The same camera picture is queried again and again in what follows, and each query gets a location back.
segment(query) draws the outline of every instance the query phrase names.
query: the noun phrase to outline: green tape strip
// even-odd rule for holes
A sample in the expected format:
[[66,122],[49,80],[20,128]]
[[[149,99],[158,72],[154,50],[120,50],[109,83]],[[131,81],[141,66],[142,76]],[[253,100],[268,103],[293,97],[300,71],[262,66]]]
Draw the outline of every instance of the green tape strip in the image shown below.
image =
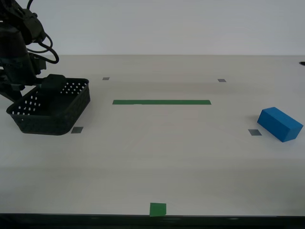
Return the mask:
[[210,100],[114,100],[113,105],[211,105]]
[[166,204],[151,203],[149,210],[150,217],[165,216],[165,215],[166,215]]

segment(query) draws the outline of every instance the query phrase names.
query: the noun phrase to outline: blue block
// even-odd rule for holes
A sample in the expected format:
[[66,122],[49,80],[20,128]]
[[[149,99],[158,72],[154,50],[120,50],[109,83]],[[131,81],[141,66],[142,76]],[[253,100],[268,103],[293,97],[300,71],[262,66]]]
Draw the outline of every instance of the blue block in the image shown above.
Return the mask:
[[296,139],[303,128],[302,124],[276,107],[262,110],[257,122],[281,142]]

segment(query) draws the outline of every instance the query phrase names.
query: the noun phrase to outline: white wall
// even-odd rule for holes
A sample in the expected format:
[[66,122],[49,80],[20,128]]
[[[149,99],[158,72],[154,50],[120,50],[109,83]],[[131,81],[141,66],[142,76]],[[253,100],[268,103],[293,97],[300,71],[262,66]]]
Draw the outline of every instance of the white wall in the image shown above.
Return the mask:
[[59,54],[305,54],[305,0],[34,0],[31,9]]

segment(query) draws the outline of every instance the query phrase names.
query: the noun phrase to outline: white table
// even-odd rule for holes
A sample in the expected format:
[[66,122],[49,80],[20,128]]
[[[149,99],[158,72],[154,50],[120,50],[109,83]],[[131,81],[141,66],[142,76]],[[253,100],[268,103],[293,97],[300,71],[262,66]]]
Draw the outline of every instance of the white table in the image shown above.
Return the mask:
[[276,106],[305,124],[304,60],[62,56],[42,76],[90,80],[91,103],[75,124],[84,129],[23,134],[1,97],[0,213],[147,215],[160,202],[168,215],[305,215],[305,130],[282,143],[256,123]]

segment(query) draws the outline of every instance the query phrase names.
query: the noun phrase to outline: green tape square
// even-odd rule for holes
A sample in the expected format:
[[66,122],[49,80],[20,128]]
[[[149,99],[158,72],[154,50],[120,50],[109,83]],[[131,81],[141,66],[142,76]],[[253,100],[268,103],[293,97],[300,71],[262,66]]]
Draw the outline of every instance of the green tape square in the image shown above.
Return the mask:
[[149,216],[165,216],[166,215],[166,204],[161,203],[151,203],[151,207],[149,210]]

